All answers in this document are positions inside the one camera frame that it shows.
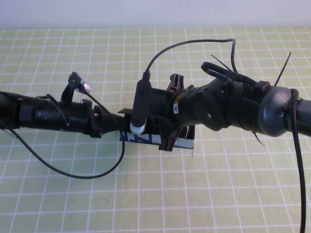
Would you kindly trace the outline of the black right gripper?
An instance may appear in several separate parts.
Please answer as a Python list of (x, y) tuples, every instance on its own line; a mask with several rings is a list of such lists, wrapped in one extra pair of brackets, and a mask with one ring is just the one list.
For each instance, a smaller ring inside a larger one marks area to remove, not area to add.
[(184, 76), (172, 74), (167, 90), (151, 88), (150, 98), (147, 101), (147, 129), (159, 127), (161, 143), (159, 150), (172, 151), (182, 128), (173, 128), (172, 99), (173, 93), (184, 90)]

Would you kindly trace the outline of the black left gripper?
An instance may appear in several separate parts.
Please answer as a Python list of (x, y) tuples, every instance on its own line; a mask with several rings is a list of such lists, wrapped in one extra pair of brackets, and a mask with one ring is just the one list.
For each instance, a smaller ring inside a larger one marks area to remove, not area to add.
[(82, 99), (82, 102), (60, 101), (59, 130), (74, 133), (83, 133), (92, 138), (101, 138), (102, 134), (122, 131), (118, 123), (123, 123), (123, 117), (109, 111), (100, 110), (97, 105), (92, 108), (90, 100)]

